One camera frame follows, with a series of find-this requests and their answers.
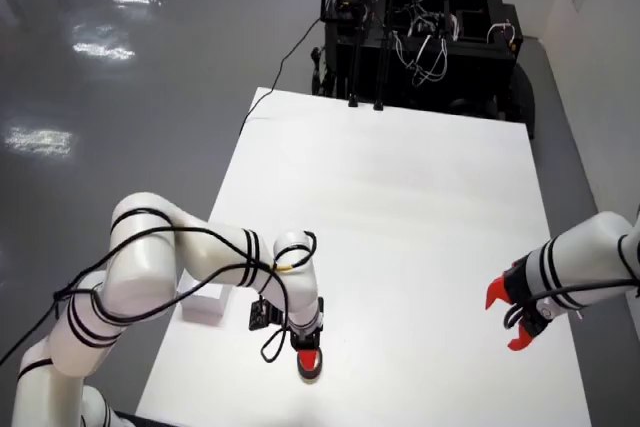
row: white box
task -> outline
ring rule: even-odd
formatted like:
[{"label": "white box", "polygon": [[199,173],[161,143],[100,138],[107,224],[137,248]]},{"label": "white box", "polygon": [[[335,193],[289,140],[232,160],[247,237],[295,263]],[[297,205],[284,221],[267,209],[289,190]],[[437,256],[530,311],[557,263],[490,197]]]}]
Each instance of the white box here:
[{"label": "white box", "polygon": [[[183,294],[187,290],[198,284],[188,272],[182,274],[178,285],[178,294]],[[222,316],[231,292],[230,285],[207,284],[200,290],[184,299],[182,304],[183,313],[187,311],[197,311],[214,316]]]}]

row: black stripe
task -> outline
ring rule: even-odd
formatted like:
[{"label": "black stripe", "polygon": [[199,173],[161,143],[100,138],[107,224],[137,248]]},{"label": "black stripe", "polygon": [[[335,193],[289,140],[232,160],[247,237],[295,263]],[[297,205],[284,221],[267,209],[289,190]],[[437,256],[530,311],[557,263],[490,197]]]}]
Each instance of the black stripe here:
[{"label": "black stripe", "polygon": [[304,245],[304,244],[294,244],[294,245],[289,245],[288,247],[285,247],[280,252],[278,252],[278,255],[276,255],[276,258],[274,260],[276,262],[278,262],[278,260],[280,260],[280,258],[284,254],[287,254],[289,252],[294,252],[296,250],[304,250],[305,252],[311,253],[311,249],[309,247],[307,247],[306,245]]},{"label": "black stripe", "polygon": [[[555,262],[553,261],[553,246],[555,245],[556,240],[558,240],[557,237],[553,239],[549,244],[549,272],[551,273],[551,278],[556,284],[556,289],[561,289],[562,284],[560,283],[560,278],[558,277],[558,273],[556,272],[556,265],[555,265]],[[574,307],[572,307],[574,310],[580,310],[586,307],[586,305],[582,305],[580,302],[577,302],[576,300],[574,300],[569,294],[560,294],[560,295],[567,302],[567,304],[574,305]]]},{"label": "black stripe", "polygon": [[53,365],[53,360],[51,360],[51,359],[42,359],[42,360],[37,360],[37,361],[27,365],[18,374],[18,380],[17,381],[20,382],[20,379],[22,378],[23,375],[28,374],[29,372],[31,372],[34,369],[37,369],[38,367],[44,367],[45,365]]},{"label": "black stripe", "polygon": [[253,285],[253,281],[256,280],[256,275],[258,275],[258,268],[256,267],[256,265],[258,262],[260,262],[260,239],[258,238],[258,234],[256,234],[253,230],[251,230],[250,232],[251,236],[253,237],[253,241],[256,244],[256,261],[253,263],[253,273],[251,274],[251,278],[249,279],[247,287],[251,287]]},{"label": "black stripe", "polygon": [[109,405],[107,404],[107,400],[102,397],[102,402],[104,402],[104,420],[102,421],[102,427],[109,427],[111,424],[111,412],[109,409]]},{"label": "black stripe", "polygon": [[132,325],[132,322],[112,322],[111,320],[107,319],[104,315],[102,315],[102,312],[100,312],[100,310],[98,309],[98,306],[96,305],[96,301],[93,298],[93,295],[90,295],[89,297],[91,298],[91,308],[93,309],[93,313],[96,314],[96,316],[105,324],[113,325],[114,327],[128,327],[129,325]]},{"label": "black stripe", "polygon": [[160,211],[158,209],[153,209],[151,207],[139,207],[137,209],[127,210],[124,214],[122,214],[120,217],[118,217],[113,222],[113,224],[111,225],[111,232],[113,232],[113,229],[116,228],[116,225],[118,225],[124,219],[128,219],[129,217],[133,217],[134,215],[140,215],[140,214],[155,215],[156,217],[160,217],[161,219],[164,219],[167,222],[167,224],[173,225],[173,223],[171,222],[171,219],[169,218],[169,216],[167,214],[165,214],[164,212],[162,212],[162,211]]},{"label": "black stripe", "polygon": [[300,329],[300,330],[304,330],[304,329],[306,329],[307,327],[310,327],[312,324],[314,324],[314,323],[315,323],[315,321],[316,321],[316,320],[318,320],[318,316],[319,316],[319,315],[320,315],[320,307],[318,307],[318,308],[316,309],[316,314],[313,316],[313,319],[311,319],[311,320],[310,320],[309,322],[307,322],[306,324],[304,324],[304,325],[298,325],[298,324],[296,324],[295,322],[293,322],[291,319],[289,319],[289,324],[291,324],[291,325],[293,325],[293,326],[297,327],[297,328],[298,328],[298,329]]},{"label": "black stripe", "polygon": [[[542,250],[540,251],[540,277],[542,277],[542,283],[544,283],[544,287],[548,291],[551,290],[551,283],[549,282],[549,279],[547,278],[547,273],[545,272],[545,269],[544,269],[544,254],[546,253],[547,246],[550,243],[551,241],[544,244],[544,246],[542,247]],[[551,298],[556,302],[556,304],[558,304],[563,309],[572,310],[570,307],[567,307],[566,305],[564,305],[564,303],[561,302],[560,299],[558,299],[557,295],[552,295]]]},{"label": "black stripe", "polygon": [[[244,236],[247,239],[247,256],[251,259],[253,254],[253,246],[251,245],[251,235],[249,231],[246,229],[242,229],[244,231]],[[242,274],[242,280],[238,284],[238,287],[242,287],[244,283],[247,281],[247,277],[249,277],[249,261],[247,261],[247,266],[244,268],[244,273]]]},{"label": "black stripe", "polygon": [[638,276],[636,275],[636,273],[633,271],[633,269],[631,268],[631,266],[629,265],[629,262],[627,262],[627,259],[624,256],[624,252],[622,251],[622,241],[625,239],[626,235],[623,235],[622,237],[620,237],[618,239],[618,256],[620,257],[620,260],[622,261],[622,264],[624,265],[624,268],[627,269],[627,272],[629,273],[629,277],[631,277],[633,280],[639,280]]},{"label": "black stripe", "polygon": [[80,315],[78,315],[78,309],[76,309],[76,296],[74,295],[73,297],[71,297],[71,301],[69,302],[69,308],[71,309],[71,315],[73,316],[73,320],[75,320],[76,325],[78,327],[80,327],[80,330],[82,331],[83,334],[87,335],[88,337],[91,337],[93,340],[97,340],[97,341],[102,341],[102,342],[111,342],[113,341],[112,344],[115,344],[115,341],[118,340],[118,337],[120,337],[120,334],[116,334],[116,335],[100,335],[100,334],[96,334],[95,332],[92,332],[83,322],[82,319],[80,319]]},{"label": "black stripe", "polygon": [[78,331],[76,326],[73,324],[73,320],[71,319],[71,309],[70,308],[67,308],[67,322],[69,323],[69,328],[71,329],[71,332],[73,333],[73,335],[76,336],[76,339],[78,339],[80,342],[82,342],[87,347],[91,347],[92,349],[104,349],[106,347],[110,347],[111,345],[115,344],[115,341],[114,341],[110,345],[100,345],[100,344],[96,344],[95,342],[91,342],[90,340],[87,340],[82,335],[82,333]]}]

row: glossy floor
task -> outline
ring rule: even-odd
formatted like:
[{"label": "glossy floor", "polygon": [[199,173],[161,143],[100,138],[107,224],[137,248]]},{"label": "glossy floor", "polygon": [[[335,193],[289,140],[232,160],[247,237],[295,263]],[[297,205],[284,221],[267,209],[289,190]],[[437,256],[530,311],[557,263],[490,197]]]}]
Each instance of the glossy floor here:
[{"label": "glossy floor", "polygon": [[[106,251],[123,196],[150,190],[208,217],[256,87],[270,85],[318,3],[0,0],[0,351]],[[291,57],[280,88],[308,92],[322,37],[316,28]],[[533,151],[557,234],[595,207],[543,49],[528,42],[521,62],[538,98]],[[640,391],[625,308],[613,302],[574,325],[594,425],[638,418],[624,395]],[[135,411],[167,321],[130,329],[90,379],[116,408]],[[21,353],[0,371],[2,425]]]}]

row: white table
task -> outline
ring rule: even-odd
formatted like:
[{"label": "white table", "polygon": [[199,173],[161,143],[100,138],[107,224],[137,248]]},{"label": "white table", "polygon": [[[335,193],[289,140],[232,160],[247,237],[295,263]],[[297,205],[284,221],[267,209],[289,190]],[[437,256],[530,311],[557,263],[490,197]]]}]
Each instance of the white table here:
[{"label": "white table", "polygon": [[[256,98],[264,89],[259,89]],[[507,343],[489,283],[549,237],[524,126],[275,92],[236,147],[211,219],[272,244],[314,231],[324,369],[247,330],[253,291],[216,326],[176,309],[137,415],[189,427],[588,426],[568,319]]]}]

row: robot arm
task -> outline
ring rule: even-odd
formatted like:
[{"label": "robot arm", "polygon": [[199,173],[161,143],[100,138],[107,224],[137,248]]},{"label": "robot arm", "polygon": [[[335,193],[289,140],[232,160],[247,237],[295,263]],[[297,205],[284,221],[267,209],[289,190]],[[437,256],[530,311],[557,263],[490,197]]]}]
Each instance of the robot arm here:
[{"label": "robot arm", "polygon": [[[175,230],[140,235],[166,227]],[[50,335],[25,354],[14,427],[82,425],[83,379],[97,370],[133,323],[131,319],[145,317],[154,309],[162,315],[162,307],[174,300],[176,258],[184,260],[186,270],[196,280],[215,276],[217,283],[250,287],[266,299],[261,299],[259,306],[288,310],[288,318],[282,323],[291,330],[291,343],[299,354],[298,368],[319,373],[315,364],[316,356],[321,356],[322,302],[310,255],[315,246],[307,233],[289,232],[278,237],[274,254],[279,278],[274,280],[274,259],[255,232],[203,222],[162,197],[139,193],[116,207],[110,247],[117,253],[110,258],[106,271],[85,275],[77,286],[78,291],[95,290],[102,309],[92,295],[71,295]],[[85,404],[93,405],[95,394],[90,392],[85,388]],[[97,410],[104,412],[105,418],[110,412],[106,404]]]},{"label": "robot arm", "polygon": [[505,327],[518,324],[511,350],[526,348],[559,315],[640,288],[640,220],[600,213],[516,260],[487,291],[513,306]]}]

